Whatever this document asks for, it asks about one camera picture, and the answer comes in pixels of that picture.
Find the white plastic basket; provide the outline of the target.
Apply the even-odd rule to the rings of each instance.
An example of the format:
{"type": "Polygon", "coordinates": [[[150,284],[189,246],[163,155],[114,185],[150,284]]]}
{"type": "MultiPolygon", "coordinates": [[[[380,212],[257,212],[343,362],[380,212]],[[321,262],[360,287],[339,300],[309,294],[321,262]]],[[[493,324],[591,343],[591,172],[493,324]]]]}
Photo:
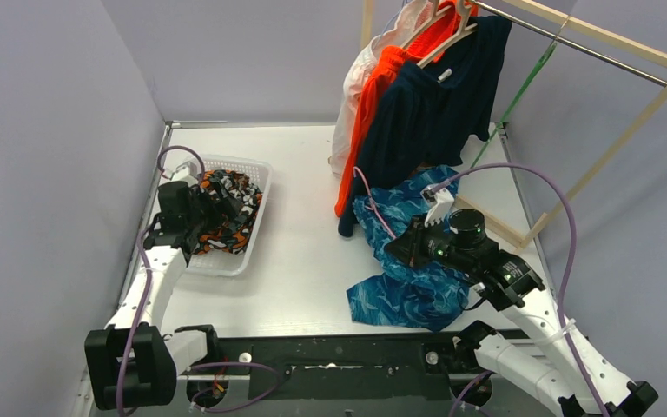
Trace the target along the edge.
{"type": "Polygon", "coordinates": [[[192,255],[188,272],[195,275],[234,277],[249,264],[264,215],[273,179],[273,168],[266,162],[217,155],[187,157],[172,170],[172,178],[200,174],[203,186],[216,183],[241,203],[238,214],[219,226],[204,231],[192,255]]]}

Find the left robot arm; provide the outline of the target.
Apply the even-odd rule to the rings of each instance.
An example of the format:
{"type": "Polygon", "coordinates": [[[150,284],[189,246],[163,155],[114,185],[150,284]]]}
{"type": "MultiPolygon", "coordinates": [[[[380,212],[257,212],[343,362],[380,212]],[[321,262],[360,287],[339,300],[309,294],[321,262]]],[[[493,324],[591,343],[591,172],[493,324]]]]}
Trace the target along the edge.
{"type": "Polygon", "coordinates": [[[96,407],[121,416],[169,404],[177,377],[190,365],[209,371],[222,357],[210,326],[183,330],[168,341],[160,326],[201,235],[234,219],[241,203],[215,180],[164,183],[157,200],[160,210],[137,241],[141,265],[128,293],[105,327],[89,331],[84,342],[96,407]]]}

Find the green hanger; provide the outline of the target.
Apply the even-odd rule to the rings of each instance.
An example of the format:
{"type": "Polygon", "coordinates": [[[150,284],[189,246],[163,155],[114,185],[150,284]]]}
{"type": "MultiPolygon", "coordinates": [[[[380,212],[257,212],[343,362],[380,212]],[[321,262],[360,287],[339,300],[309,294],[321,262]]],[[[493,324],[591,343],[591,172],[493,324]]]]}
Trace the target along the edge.
{"type": "Polygon", "coordinates": [[[512,101],[510,104],[507,106],[505,113],[501,116],[498,122],[495,123],[494,130],[490,133],[488,139],[484,144],[482,145],[480,151],[472,161],[471,165],[469,168],[475,168],[476,165],[478,164],[479,160],[482,158],[483,154],[487,151],[487,148],[489,147],[490,143],[492,142],[493,138],[498,134],[500,128],[504,128],[505,123],[508,121],[509,117],[512,115],[512,112],[514,109],[518,106],[519,102],[521,101],[523,95],[525,92],[528,90],[530,87],[531,83],[533,80],[537,77],[539,72],[544,68],[544,66],[547,64],[547,62],[551,59],[551,56],[554,53],[554,50],[557,47],[558,44],[558,38],[565,28],[565,26],[568,24],[569,19],[571,15],[568,15],[565,20],[560,24],[558,32],[551,36],[551,42],[545,49],[544,53],[541,55],[541,57],[536,61],[534,64],[531,72],[529,75],[526,77],[526,79],[523,81],[522,85],[516,92],[515,96],[513,97],[512,101]]]}

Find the blue patterned shorts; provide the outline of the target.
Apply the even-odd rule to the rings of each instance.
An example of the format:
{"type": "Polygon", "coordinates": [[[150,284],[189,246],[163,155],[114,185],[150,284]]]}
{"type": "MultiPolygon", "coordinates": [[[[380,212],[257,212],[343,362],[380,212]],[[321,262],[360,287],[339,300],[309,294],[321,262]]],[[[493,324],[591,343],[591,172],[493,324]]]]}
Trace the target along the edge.
{"type": "MultiPolygon", "coordinates": [[[[420,169],[392,189],[372,189],[378,209],[396,237],[403,234],[413,216],[427,212],[428,204],[420,195],[421,190],[455,174],[453,168],[440,165],[420,169]]],[[[469,304],[466,276],[434,262],[413,269],[388,254],[385,245],[392,239],[369,209],[367,194],[356,197],[353,212],[382,272],[347,290],[352,320],[432,332],[453,323],[469,304]]]]}

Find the pink hanger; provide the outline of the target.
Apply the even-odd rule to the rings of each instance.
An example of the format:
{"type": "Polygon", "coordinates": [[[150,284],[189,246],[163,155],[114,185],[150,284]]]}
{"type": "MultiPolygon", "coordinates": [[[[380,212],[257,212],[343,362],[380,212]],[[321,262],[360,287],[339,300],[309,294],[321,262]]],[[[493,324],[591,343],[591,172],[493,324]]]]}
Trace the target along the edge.
{"type": "Polygon", "coordinates": [[[379,220],[380,224],[382,225],[383,229],[387,232],[387,234],[390,236],[392,240],[396,238],[396,234],[393,232],[393,230],[390,228],[388,225],[387,221],[383,217],[383,215],[380,213],[378,209],[377,202],[373,198],[373,193],[372,190],[369,186],[368,180],[363,173],[363,171],[358,167],[354,166],[353,167],[353,174],[355,176],[358,176],[362,183],[364,184],[365,190],[367,192],[367,198],[368,198],[368,203],[369,203],[369,209],[374,213],[375,217],[379,220]]]}

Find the camouflage orange black shorts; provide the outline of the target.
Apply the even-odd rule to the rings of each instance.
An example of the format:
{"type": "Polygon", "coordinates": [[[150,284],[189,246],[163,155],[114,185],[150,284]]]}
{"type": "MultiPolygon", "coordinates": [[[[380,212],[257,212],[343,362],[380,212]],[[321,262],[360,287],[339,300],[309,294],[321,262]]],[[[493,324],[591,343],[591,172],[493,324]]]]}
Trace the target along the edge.
{"type": "Polygon", "coordinates": [[[240,171],[212,169],[203,174],[201,187],[221,210],[221,221],[206,228],[199,237],[196,255],[222,251],[244,253],[251,239],[263,193],[240,171]]]}

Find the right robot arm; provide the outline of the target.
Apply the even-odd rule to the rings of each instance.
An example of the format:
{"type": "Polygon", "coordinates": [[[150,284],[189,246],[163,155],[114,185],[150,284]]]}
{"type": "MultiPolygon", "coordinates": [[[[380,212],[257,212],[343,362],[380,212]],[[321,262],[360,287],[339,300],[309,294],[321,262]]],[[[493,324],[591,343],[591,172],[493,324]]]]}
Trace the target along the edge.
{"type": "Polygon", "coordinates": [[[549,361],[525,354],[482,321],[462,331],[453,348],[459,367],[499,374],[556,416],[643,416],[658,400],[646,381],[612,366],[558,312],[543,280],[521,257],[490,239],[475,209],[452,213],[445,228],[416,215],[386,251],[409,267],[437,263],[466,274],[478,295],[516,324],[549,361]]]}

